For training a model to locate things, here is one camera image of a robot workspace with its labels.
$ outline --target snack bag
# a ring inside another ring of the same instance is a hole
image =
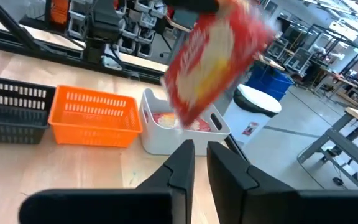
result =
[[[231,0],[226,5],[216,15],[200,15],[162,79],[183,128],[190,126],[274,38],[273,29],[250,4]]]

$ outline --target bin handle hole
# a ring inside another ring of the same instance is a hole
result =
[[[149,123],[149,114],[147,114],[146,109],[143,107],[142,107],[142,111],[143,111],[144,119],[146,120],[146,123]]]
[[[216,129],[220,131],[222,129],[222,124],[219,122],[215,114],[211,114],[211,121],[215,124]]]

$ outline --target orange plastic basket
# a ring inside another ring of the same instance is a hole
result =
[[[142,132],[136,100],[59,85],[49,123],[58,144],[128,147]]]
[[[69,7],[68,0],[53,0],[52,3],[51,20],[59,24],[65,24]]]

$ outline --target gray metal table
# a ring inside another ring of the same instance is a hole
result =
[[[356,186],[358,186],[358,181],[352,177],[352,174],[348,173],[345,168],[338,164],[333,156],[324,151],[321,147],[326,144],[328,141],[335,143],[335,148],[346,153],[353,161],[358,163],[358,147],[352,143],[354,138],[358,136],[358,128],[355,131],[350,133],[348,136],[343,136],[339,131],[354,118],[358,119],[358,110],[354,108],[346,108],[345,115],[340,118],[334,125],[332,125],[319,139],[317,139],[304,153],[299,157],[299,161],[304,163],[309,159],[314,153],[320,152],[323,153],[324,157],[330,160],[340,171],[342,171],[351,181],[353,181]]]

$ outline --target white trash can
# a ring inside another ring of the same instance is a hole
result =
[[[223,119],[243,150],[248,142],[281,111],[281,104],[272,96],[240,84]]]

